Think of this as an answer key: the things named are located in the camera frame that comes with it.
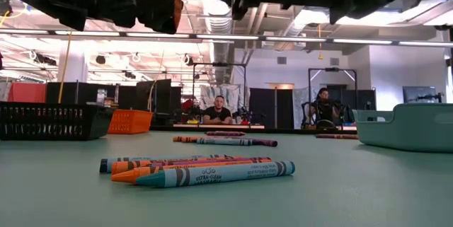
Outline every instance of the teal crayon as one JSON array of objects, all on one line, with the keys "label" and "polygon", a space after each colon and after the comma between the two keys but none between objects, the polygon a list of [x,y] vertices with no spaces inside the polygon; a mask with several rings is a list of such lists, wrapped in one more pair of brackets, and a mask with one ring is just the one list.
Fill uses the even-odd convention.
[{"label": "teal crayon", "polygon": [[136,185],[150,187],[182,187],[218,182],[231,182],[256,178],[291,175],[296,170],[291,161],[251,163],[241,165],[211,166],[202,168],[178,168],[138,177]]},{"label": "teal crayon", "polygon": [[208,156],[167,156],[167,157],[158,157],[158,156],[137,156],[137,157],[118,157],[118,158],[104,158],[101,159],[101,165],[99,167],[100,173],[111,173],[112,172],[112,163],[117,161],[160,161],[160,160],[172,160],[172,159],[189,159],[189,158],[218,158],[218,157],[227,157],[225,155],[208,155]]}]

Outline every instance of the orange crayon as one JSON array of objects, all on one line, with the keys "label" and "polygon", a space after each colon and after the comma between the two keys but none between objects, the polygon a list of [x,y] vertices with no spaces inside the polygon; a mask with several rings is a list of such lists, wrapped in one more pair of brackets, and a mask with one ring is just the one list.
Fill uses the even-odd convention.
[{"label": "orange crayon", "polygon": [[231,161],[231,162],[219,162],[219,163],[194,163],[190,165],[165,165],[156,167],[139,167],[133,170],[128,170],[123,173],[112,175],[112,181],[115,182],[128,182],[135,185],[135,180],[138,177],[151,175],[158,173],[160,170],[176,169],[176,168],[201,168],[210,166],[224,166],[224,165],[238,165],[238,164],[250,164],[250,163],[269,163],[270,159],[253,159],[247,161]]},{"label": "orange crayon", "polygon": [[174,165],[173,163],[180,163],[184,161],[210,161],[210,160],[230,160],[230,159],[241,159],[242,156],[226,156],[226,157],[217,157],[217,158],[189,158],[189,159],[172,159],[172,160],[140,160],[140,161],[120,161],[112,163],[112,175],[123,173],[134,168],[143,167],[149,164],[159,163],[161,165]]}]

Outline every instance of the man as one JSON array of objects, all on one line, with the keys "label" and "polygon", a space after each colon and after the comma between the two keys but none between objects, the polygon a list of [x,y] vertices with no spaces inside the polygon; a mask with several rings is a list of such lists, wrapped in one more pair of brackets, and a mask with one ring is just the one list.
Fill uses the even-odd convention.
[{"label": "man", "polygon": [[218,95],[214,106],[209,107],[203,114],[203,124],[232,124],[231,112],[224,107],[225,98]]},{"label": "man", "polygon": [[318,108],[318,120],[333,122],[334,118],[338,118],[338,113],[328,98],[327,88],[319,89],[318,95],[316,96],[316,102],[311,103],[310,116],[316,113],[316,108]]}]

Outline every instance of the black plastic basket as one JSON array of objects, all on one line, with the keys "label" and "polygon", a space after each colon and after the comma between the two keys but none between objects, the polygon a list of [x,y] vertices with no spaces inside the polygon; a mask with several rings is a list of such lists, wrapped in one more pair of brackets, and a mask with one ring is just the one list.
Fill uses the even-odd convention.
[{"label": "black plastic basket", "polygon": [[113,111],[96,105],[0,102],[0,139],[97,139],[107,134]]}]

